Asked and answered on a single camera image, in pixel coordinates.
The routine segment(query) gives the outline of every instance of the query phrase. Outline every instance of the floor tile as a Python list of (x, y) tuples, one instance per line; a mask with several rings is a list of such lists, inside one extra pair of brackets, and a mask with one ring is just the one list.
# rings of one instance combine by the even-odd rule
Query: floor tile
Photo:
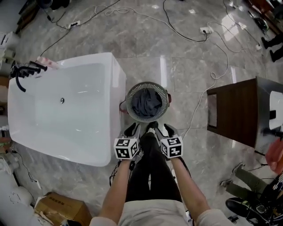
[(167, 57), (137, 57), (118, 59), (126, 74), (126, 92), (141, 82), (155, 82), (168, 92), (174, 91), (172, 59)]
[(223, 63), (196, 59), (173, 59), (175, 92), (203, 92), (214, 84), (214, 78), (226, 74), (213, 87), (232, 83), (231, 71)]
[[(201, 93), (171, 93), (172, 103), (160, 123), (167, 123), (176, 129), (189, 128), (193, 112), (200, 100)], [(200, 105), (195, 113), (192, 128), (207, 126), (207, 98), (203, 95)]]
[[(179, 130), (184, 135), (186, 130)], [(253, 149), (239, 142), (207, 131), (206, 128), (191, 129), (183, 138), (184, 155), (193, 180), (206, 196), (212, 208), (220, 208), (227, 212), (223, 205), (232, 195), (219, 187), (219, 183), (228, 178), (239, 181), (232, 174), (232, 169), (240, 162), (244, 162), (246, 169), (258, 167), (257, 158)], [(270, 169), (265, 168), (265, 176), (271, 176)]]
[(282, 70), (283, 63), (270, 62), (266, 66), (266, 78), (278, 83), (283, 83)]

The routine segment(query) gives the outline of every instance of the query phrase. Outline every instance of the cable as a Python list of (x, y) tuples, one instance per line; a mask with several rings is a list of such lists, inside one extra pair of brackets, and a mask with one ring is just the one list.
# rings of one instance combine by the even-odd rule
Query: cable
[(227, 55), (226, 53), (225, 53), (225, 55), (226, 55), (226, 57), (227, 57), (227, 69), (226, 69), (226, 71), (224, 72), (224, 74), (221, 75), (221, 76), (219, 76), (218, 78), (216, 77), (215, 72), (211, 72), (211, 73), (210, 73), (210, 76), (214, 79), (214, 82), (213, 82), (212, 86), (210, 86), (209, 88), (207, 88), (206, 90), (204, 90), (204, 91), (202, 92), (202, 94), (200, 95), (199, 102), (198, 102), (198, 104), (197, 104), (197, 106), (196, 106), (196, 108), (195, 108), (195, 110), (194, 110), (193, 116), (191, 117), (190, 126), (189, 126), (189, 128), (187, 129), (187, 131), (185, 132), (185, 134), (184, 134), (184, 136), (183, 136), (183, 139), (184, 139), (184, 137), (187, 135), (187, 133), (189, 132), (189, 130), (191, 129), (191, 124), (192, 124), (192, 122), (193, 122), (193, 119), (194, 119), (194, 116), (195, 116), (195, 112), (196, 112), (197, 109), (199, 108), (199, 105), (200, 105), (200, 102), (201, 102), (201, 100), (202, 100), (203, 94), (215, 85), (216, 80), (220, 79), (221, 77), (223, 77), (223, 76), (227, 73), (227, 71), (228, 71), (228, 69), (229, 69), (229, 58), (228, 58), (228, 55)]
[[(226, 28), (227, 31), (230, 32), (230, 34), (238, 41), (238, 43), (239, 43), (241, 46), (243, 46), (243, 45), (240, 43), (240, 41), (236, 38), (236, 36), (233, 35), (233, 33), (232, 33), (225, 25), (220, 24), (220, 23), (218, 23), (218, 22), (216, 22), (216, 21), (210, 21), (210, 22), (207, 22), (207, 26), (208, 26), (208, 24), (210, 24), (210, 23), (216, 23), (216, 24), (221, 25), (221, 26), (223, 26), (224, 28)], [(224, 39), (222, 38), (222, 36), (221, 36), (217, 31), (214, 31), (214, 32), (218, 34), (218, 36), (221, 38), (221, 40), (223, 41), (223, 43), (224, 43), (224, 45), (226, 46), (226, 48), (227, 48), (228, 50), (230, 50), (231, 52), (233, 52), (233, 53), (239, 53), (239, 52), (242, 51), (243, 49), (247, 49), (247, 48), (241, 48), (239, 51), (231, 50), (231, 49), (227, 46), (227, 44), (226, 44), (226, 42), (224, 41)]]
[(264, 166), (260, 166), (260, 167), (257, 167), (257, 168), (255, 168), (255, 169), (248, 170), (248, 172), (250, 172), (250, 171), (254, 171), (254, 170), (257, 170), (257, 169), (260, 169), (260, 168), (262, 168), (262, 167), (264, 167)]
[(40, 56), (42, 56), (47, 50), (49, 50), (53, 45), (55, 45), (57, 42), (59, 42), (59, 41), (60, 41), (62, 38), (64, 38), (67, 34), (69, 34), (72, 28), (73, 28), (73, 27), (71, 27), (71, 28), (68, 30), (68, 32), (67, 32), (66, 34), (64, 34), (60, 39), (58, 39), (56, 42), (54, 42), (54, 43), (53, 43), (51, 46), (49, 46), (46, 50), (44, 50), (44, 51), (42, 52), (42, 54), (40, 54)]
[(205, 41), (207, 40), (207, 33), (206, 33), (206, 32), (205, 32), (205, 35), (206, 35), (205, 40), (200, 40), (200, 41), (196, 41), (196, 40), (194, 40), (194, 39), (188, 38), (188, 37), (186, 37), (186, 36), (183, 36), (181, 33), (179, 33), (179, 32), (173, 27), (173, 25), (170, 23), (170, 19), (169, 19), (169, 17), (168, 17), (167, 11), (165, 10), (165, 6), (164, 6), (164, 5), (165, 5), (165, 1), (166, 1), (166, 0), (163, 1), (163, 10), (164, 10), (164, 12), (165, 12), (165, 14), (166, 14), (168, 23), (170, 24), (170, 26), (172, 27), (172, 29), (173, 29), (178, 35), (180, 35), (181, 37), (183, 37), (183, 38), (185, 38), (185, 39), (187, 39), (187, 40), (194, 41), (194, 42), (205, 42)]
[(22, 164), (23, 164), (23, 166), (27, 169), (27, 174), (28, 174), (28, 176), (29, 176), (31, 182), (37, 182), (37, 180), (35, 180), (35, 179), (32, 177), (32, 175), (31, 175), (30, 171), (28, 170), (28, 168), (26, 167), (26, 165), (23, 163), (22, 155), (21, 155), (19, 152), (17, 152), (17, 151), (13, 151), (13, 153), (17, 153), (17, 154), (21, 157), (21, 159), (22, 159)]
[(258, 45), (260, 45), (260, 43), (251, 35), (251, 33), (249, 33), (249, 31), (248, 31), (247, 29), (245, 29), (244, 27), (242, 27), (239, 23), (237, 23), (236, 21), (234, 21), (234, 20), (229, 16), (229, 13), (228, 13), (228, 11), (227, 11), (227, 6), (226, 6), (224, 0), (223, 0), (223, 4), (224, 4), (224, 6), (225, 6), (225, 11), (226, 11), (226, 14), (228, 15), (228, 17), (229, 17), (235, 24), (237, 24), (238, 26), (240, 26), (241, 29), (244, 29), (244, 30), (256, 41), (256, 43), (257, 43)]
[(115, 175), (116, 175), (116, 173), (117, 173), (117, 168), (119, 167), (119, 163), (117, 163), (117, 165), (115, 166), (115, 168), (114, 168), (114, 170), (112, 171), (112, 173), (111, 173), (111, 176), (109, 177), (109, 185), (110, 185), (110, 187), (111, 187), (111, 179), (113, 180), (114, 179), (114, 177), (115, 177)]
[(110, 8), (111, 6), (115, 5), (115, 4), (118, 3), (119, 1), (121, 1), (121, 0), (118, 0), (118, 1), (114, 2), (113, 4), (111, 4), (110, 6), (107, 6), (105, 9), (103, 9), (103, 10), (99, 11), (98, 13), (96, 13), (95, 15), (93, 15), (93, 16), (92, 16), (90, 19), (88, 19), (86, 22), (84, 22), (84, 23), (82, 23), (82, 24), (80, 24), (80, 25), (76, 25), (76, 26), (82, 26), (82, 25), (86, 24), (88, 21), (90, 21), (91, 19), (93, 19), (94, 17), (96, 17), (99, 13), (101, 13), (101, 12), (103, 12), (104, 10)]
[[(94, 16), (96, 16), (97, 14), (99, 14), (100, 12), (102, 12), (102, 11), (105, 10), (105, 9), (103, 9), (102, 11), (99, 11), (98, 13), (96, 13), (96, 9), (97, 9), (97, 7), (99, 7), (99, 6), (104, 6), (104, 7), (106, 7), (105, 9), (111, 8), (111, 6), (105, 6), (105, 5), (98, 5), (98, 6), (95, 6), (95, 5), (93, 5), (93, 6), (91, 6), (91, 7), (95, 7), (95, 15), (94, 15)], [(139, 12), (137, 12), (135, 9), (133, 9), (133, 8), (131, 8), (131, 7), (111, 8), (111, 10), (105, 12), (105, 15), (106, 15), (106, 16), (109, 16), (109, 15), (111, 15), (111, 14), (112, 14), (113, 12), (115, 12), (115, 11), (118, 12), (118, 13), (120, 13), (120, 14), (125, 14), (125, 13), (127, 13), (129, 10), (134, 11), (134, 12), (135, 12), (136, 14), (138, 14), (138, 15), (146, 16), (146, 17), (149, 17), (149, 18), (154, 19), (154, 20), (156, 20), (156, 21), (159, 21), (159, 22), (164, 23), (167, 27), (169, 27), (169, 28), (170, 28), (171, 30), (173, 30), (177, 35), (179, 35), (180, 37), (184, 38), (185, 40), (193, 41), (193, 42), (204, 42), (204, 41), (195, 41), (195, 40), (193, 40), (193, 39), (186, 38), (185, 36), (182, 36), (181, 34), (179, 34), (176, 30), (174, 30), (174, 28), (172, 28), (172, 27), (171, 27), (168, 23), (166, 23), (165, 21), (160, 20), (160, 19), (157, 19), (157, 18), (154, 18), (154, 17), (149, 16), (149, 15), (147, 15), (147, 14), (139, 13)]]

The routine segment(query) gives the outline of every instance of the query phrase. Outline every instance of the red object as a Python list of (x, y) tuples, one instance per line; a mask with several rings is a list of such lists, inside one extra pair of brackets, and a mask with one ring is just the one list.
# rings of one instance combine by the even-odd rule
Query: red object
[(280, 139), (277, 139), (269, 146), (267, 154), (265, 155), (266, 162), (270, 169), (277, 174), (281, 174), (283, 171), (282, 155), (283, 141), (281, 142)]

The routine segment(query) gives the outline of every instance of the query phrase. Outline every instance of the white sink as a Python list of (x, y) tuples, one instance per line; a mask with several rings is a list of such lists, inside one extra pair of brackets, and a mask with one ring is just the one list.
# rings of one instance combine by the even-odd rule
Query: white sink
[(119, 103), (125, 98), (126, 75), (111, 53), (58, 63), (60, 69), (48, 69), (39, 78), (20, 78), (25, 93), (11, 79), (11, 138), (57, 158), (105, 166), (121, 129)]
[(269, 120), (269, 128), (275, 129), (283, 125), (283, 94), (272, 91), (269, 97), (269, 110), (276, 110), (276, 118)]

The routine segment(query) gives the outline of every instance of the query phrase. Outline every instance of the green pants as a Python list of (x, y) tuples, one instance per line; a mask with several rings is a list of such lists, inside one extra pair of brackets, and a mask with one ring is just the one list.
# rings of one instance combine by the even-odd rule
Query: green pants
[(259, 198), (265, 187), (267, 186), (267, 184), (263, 180), (243, 169), (237, 169), (236, 177), (247, 184), (251, 190), (230, 183), (226, 186), (226, 191), (231, 195), (234, 195), (246, 201), (252, 201), (255, 198)]

